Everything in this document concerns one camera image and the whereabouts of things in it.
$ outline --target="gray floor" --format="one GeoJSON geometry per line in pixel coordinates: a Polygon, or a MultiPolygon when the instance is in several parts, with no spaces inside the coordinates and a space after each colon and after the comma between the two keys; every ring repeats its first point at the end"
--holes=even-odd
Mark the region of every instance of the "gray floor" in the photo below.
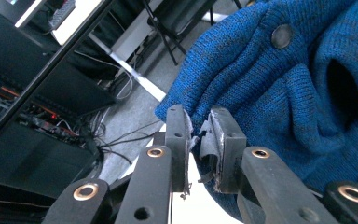
{"type": "MultiPolygon", "coordinates": [[[[232,0],[218,0],[213,6],[213,12],[226,15],[236,10],[238,9],[232,0]]],[[[183,47],[189,49],[197,38],[209,28],[209,22],[199,22],[183,40],[183,47]]],[[[168,51],[157,37],[151,41],[151,45],[144,52],[143,63],[137,70],[164,92],[167,92],[178,74],[180,63],[185,58],[185,55],[179,49],[176,49],[173,54],[177,62],[179,62],[177,66],[174,66],[168,51]]],[[[157,105],[158,101],[134,81],[131,95],[109,108],[103,119],[103,123],[106,126],[106,133],[103,137],[104,142],[111,142],[122,134],[133,132],[140,127],[158,121],[158,118],[154,115],[154,109],[157,105]]],[[[139,130],[139,132],[151,134],[158,131],[162,125],[163,122],[160,121],[139,130]]],[[[142,133],[131,134],[120,139],[120,141],[145,136],[142,133]]],[[[111,147],[111,150],[121,153],[133,161],[150,139],[115,145],[111,147]]],[[[100,178],[109,184],[113,183],[122,176],[129,166],[129,163],[118,155],[105,154],[105,162],[100,178]]]]}

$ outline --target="black wire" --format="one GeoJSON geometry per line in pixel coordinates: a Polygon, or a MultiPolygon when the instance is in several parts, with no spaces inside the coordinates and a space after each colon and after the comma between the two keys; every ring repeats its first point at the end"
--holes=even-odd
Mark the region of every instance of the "black wire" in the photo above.
{"type": "Polygon", "coordinates": [[[32,206],[32,207],[38,207],[38,208],[50,208],[50,206],[38,205],[38,204],[34,204],[34,203],[18,203],[18,202],[10,202],[10,201],[2,201],[2,200],[0,200],[0,203],[17,204],[17,205],[32,206]]]}
{"type": "Polygon", "coordinates": [[[92,134],[94,136],[97,135],[98,132],[98,124],[100,123],[100,121],[102,120],[102,116],[101,116],[102,112],[98,112],[98,114],[95,116],[94,118],[94,122],[92,123],[92,134]]]}
{"type": "Polygon", "coordinates": [[[103,137],[106,134],[106,125],[104,123],[100,123],[97,131],[94,134],[94,137],[103,137]]]}
{"type": "Polygon", "coordinates": [[[106,65],[109,65],[109,66],[113,66],[115,67],[116,69],[120,69],[121,67],[117,64],[114,64],[114,62],[112,63],[109,63],[109,62],[106,62],[102,59],[99,59],[97,57],[94,57],[94,56],[91,56],[91,55],[88,55],[87,53],[84,53],[84,52],[81,52],[81,51],[78,51],[78,50],[75,50],[74,53],[80,55],[80,56],[83,56],[89,60],[93,60],[94,62],[97,62],[97,63],[103,63],[103,64],[106,64],[106,65]]]}
{"type": "Polygon", "coordinates": [[[144,136],[144,137],[132,138],[132,139],[123,140],[123,141],[120,141],[120,142],[109,143],[108,145],[105,145],[104,147],[112,147],[112,146],[119,145],[119,144],[123,144],[123,143],[128,143],[128,142],[134,142],[134,141],[139,141],[139,140],[147,139],[147,138],[152,137],[154,134],[155,134],[155,133],[151,133],[151,134],[149,134],[149,135],[147,135],[147,136],[144,136]]]}
{"type": "Polygon", "coordinates": [[[128,157],[124,156],[124,155],[121,154],[121,153],[118,153],[118,152],[114,151],[110,146],[107,146],[107,147],[109,148],[109,150],[108,150],[108,149],[105,149],[103,146],[98,146],[97,148],[100,149],[101,152],[112,153],[112,154],[118,155],[119,157],[121,157],[121,158],[123,158],[124,160],[126,160],[130,165],[132,165],[132,161],[131,161],[128,157]]]}
{"type": "Polygon", "coordinates": [[[131,139],[131,140],[126,140],[126,141],[121,141],[121,142],[116,143],[116,141],[118,141],[118,140],[120,140],[120,139],[122,139],[122,138],[124,138],[124,137],[126,137],[126,136],[128,136],[128,135],[134,134],[134,133],[139,133],[139,132],[138,132],[139,130],[141,130],[141,129],[143,129],[143,128],[146,128],[146,127],[149,127],[149,126],[151,126],[151,125],[153,125],[153,124],[156,124],[156,123],[158,123],[158,122],[160,122],[160,120],[157,120],[157,121],[151,122],[151,123],[149,123],[149,124],[146,124],[145,126],[142,126],[142,127],[138,128],[138,129],[136,129],[136,130],[134,130],[134,131],[132,131],[132,132],[130,132],[130,133],[124,133],[123,135],[121,135],[121,136],[118,137],[117,139],[115,139],[115,140],[113,140],[113,141],[111,141],[111,142],[109,142],[109,143],[107,143],[107,144],[105,144],[105,145],[103,145],[103,146],[101,146],[101,147],[114,146],[114,145],[121,144],[121,143],[125,143],[125,142],[132,142],[132,141],[137,141],[137,140],[146,139],[146,138],[152,136],[153,133],[152,133],[152,134],[147,134],[145,137],[142,137],[142,138],[134,138],[134,139],[131,139]]]}

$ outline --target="cable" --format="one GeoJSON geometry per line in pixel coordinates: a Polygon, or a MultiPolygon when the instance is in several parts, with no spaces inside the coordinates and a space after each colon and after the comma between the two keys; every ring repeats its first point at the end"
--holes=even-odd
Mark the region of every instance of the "cable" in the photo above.
{"type": "Polygon", "coordinates": [[[99,120],[99,117],[101,115],[101,110],[97,112],[95,116],[92,117],[89,128],[91,129],[92,135],[95,135],[97,132],[97,120],[99,120]]]}
{"type": "Polygon", "coordinates": [[[119,145],[119,144],[123,144],[123,143],[128,143],[128,142],[134,142],[134,141],[139,141],[139,140],[143,140],[143,139],[147,139],[147,138],[150,138],[154,135],[155,133],[151,133],[147,136],[144,136],[144,137],[139,137],[139,138],[133,138],[133,139],[129,139],[129,140],[123,140],[121,142],[115,142],[115,143],[110,143],[109,145],[106,145],[104,147],[112,147],[112,146],[115,146],[115,145],[119,145]]]}
{"type": "MultiPolygon", "coordinates": [[[[99,139],[100,141],[102,141],[103,143],[106,144],[106,142],[104,142],[103,139],[101,139],[101,138],[98,138],[98,139],[99,139]]],[[[121,158],[123,158],[124,160],[126,160],[130,165],[132,165],[132,161],[131,161],[128,157],[124,156],[124,155],[121,154],[121,153],[118,153],[118,152],[114,151],[110,146],[107,146],[107,147],[109,148],[109,150],[104,149],[103,146],[98,146],[97,148],[100,149],[101,152],[112,153],[112,154],[118,155],[119,157],[121,157],[121,158]]]]}
{"type": "Polygon", "coordinates": [[[50,208],[50,206],[38,205],[38,204],[34,204],[34,203],[17,203],[17,202],[1,201],[1,200],[0,200],[0,203],[9,203],[9,204],[25,205],[25,206],[32,206],[32,207],[38,207],[38,208],[50,208]]]}
{"type": "Polygon", "coordinates": [[[142,139],[148,138],[148,137],[152,136],[153,133],[152,133],[152,134],[142,133],[142,134],[146,134],[146,136],[143,137],[142,139],[141,139],[141,138],[135,138],[135,139],[132,139],[132,140],[127,140],[127,141],[115,143],[116,141],[118,141],[118,140],[120,140],[120,139],[122,139],[122,138],[124,138],[124,137],[126,137],[126,136],[128,136],[128,135],[130,135],[130,134],[137,133],[138,131],[142,130],[143,128],[147,128],[147,127],[149,127],[149,126],[151,126],[151,125],[153,125],[153,124],[156,124],[156,123],[158,123],[158,122],[160,122],[160,120],[156,120],[156,121],[154,121],[154,122],[151,122],[151,123],[149,123],[149,124],[146,124],[145,126],[142,126],[142,127],[138,128],[138,129],[136,129],[136,130],[134,130],[134,131],[132,131],[132,132],[130,132],[130,133],[124,133],[123,135],[121,135],[121,136],[118,137],[117,139],[115,139],[115,140],[113,140],[113,141],[111,141],[111,142],[109,142],[109,143],[107,143],[107,144],[105,143],[105,145],[103,145],[102,147],[114,146],[114,145],[121,144],[121,143],[125,143],[125,142],[137,141],[137,140],[142,140],[142,139]]]}
{"type": "Polygon", "coordinates": [[[74,133],[74,131],[72,130],[71,126],[70,126],[70,125],[68,124],[68,122],[66,122],[66,120],[64,120],[64,119],[60,120],[60,121],[56,124],[56,126],[57,126],[57,127],[60,126],[61,123],[66,124],[66,127],[69,129],[69,131],[71,131],[72,133],[74,133]]]}
{"type": "Polygon", "coordinates": [[[88,54],[85,54],[85,53],[80,52],[80,51],[78,51],[78,50],[74,50],[74,53],[76,53],[76,54],[78,54],[78,55],[81,55],[81,56],[83,56],[83,57],[89,58],[89,59],[91,59],[91,60],[93,60],[93,61],[95,61],[95,62],[98,62],[98,63],[104,63],[104,64],[107,64],[107,65],[110,65],[110,66],[114,66],[114,67],[117,68],[117,69],[120,69],[120,68],[121,68],[121,67],[118,66],[118,65],[115,65],[115,64],[113,64],[113,63],[109,63],[109,62],[106,62],[106,61],[103,61],[103,60],[94,58],[94,57],[89,56],[88,54]]]}
{"type": "Polygon", "coordinates": [[[115,20],[118,24],[118,26],[120,26],[120,28],[123,30],[123,31],[126,31],[126,29],[124,29],[124,27],[121,25],[121,23],[117,20],[117,18],[112,14],[112,12],[108,12],[109,15],[113,18],[113,20],[115,20]]]}
{"type": "MultiPolygon", "coordinates": [[[[132,88],[133,88],[132,76],[131,76],[127,71],[124,71],[124,72],[125,72],[125,74],[128,76],[128,78],[129,78],[129,82],[130,82],[130,84],[131,84],[131,87],[130,87],[130,90],[129,90],[129,92],[127,93],[127,95],[125,95],[125,96],[123,96],[123,97],[117,97],[118,100],[123,100],[123,99],[129,97],[130,94],[132,93],[132,88]]],[[[123,89],[121,89],[121,91],[117,94],[117,96],[119,96],[119,95],[124,91],[124,89],[125,89],[125,87],[127,86],[127,84],[124,85],[123,89]]]]}
{"type": "Polygon", "coordinates": [[[104,123],[101,123],[99,126],[98,126],[98,129],[97,131],[95,132],[95,137],[103,137],[104,135],[106,134],[106,126],[104,125],[104,123]]]}

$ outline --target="black chair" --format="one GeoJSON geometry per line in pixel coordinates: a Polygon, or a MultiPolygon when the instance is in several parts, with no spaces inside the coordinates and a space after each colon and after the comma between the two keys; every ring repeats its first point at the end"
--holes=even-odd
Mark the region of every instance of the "black chair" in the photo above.
{"type": "Polygon", "coordinates": [[[163,0],[156,10],[152,11],[147,1],[143,0],[150,17],[148,24],[154,26],[158,31],[175,65],[178,63],[173,57],[172,49],[165,37],[168,37],[179,50],[186,54],[180,41],[208,11],[211,12],[211,24],[213,24],[212,6],[215,2],[216,0],[163,0]]]}

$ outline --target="chair leg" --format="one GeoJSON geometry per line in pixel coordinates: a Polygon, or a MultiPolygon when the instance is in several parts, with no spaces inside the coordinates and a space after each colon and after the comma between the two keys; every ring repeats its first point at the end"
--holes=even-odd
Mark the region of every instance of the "chair leg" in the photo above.
{"type": "Polygon", "coordinates": [[[173,64],[178,65],[178,62],[175,60],[175,57],[173,56],[173,53],[172,53],[172,50],[170,48],[170,45],[168,44],[167,40],[165,39],[165,36],[161,33],[161,31],[159,29],[158,30],[158,34],[159,34],[159,37],[162,39],[162,42],[164,43],[165,45],[165,48],[167,48],[168,50],[168,53],[170,53],[170,56],[173,60],[173,64]]]}
{"type": "Polygon", "coordinates": [[[237,5],[237,8],[238,8],[238,9],[241,9],[241,8],[242,8],[242,5],[241,5],[241,3],[240,3],[239,0],[234,0],[234,3],[235,3],[235,5],[237,5]]]}
{"type": "Polygon", "coordinates": [[[213,21],[213,7],[211,7],[211,9],[209,9],[209,14],[211,16],[211,26],[214,25],[214,21],[213,21]]]}
{"type": "Polygon", "coordinates": [[[176,45],[177,48],[179,48],[180,51],[182,51],[183,54],[187,54],[186,50],[182,47],[182,45],[175,39],[171,38],[173,44],[176,45]]]}

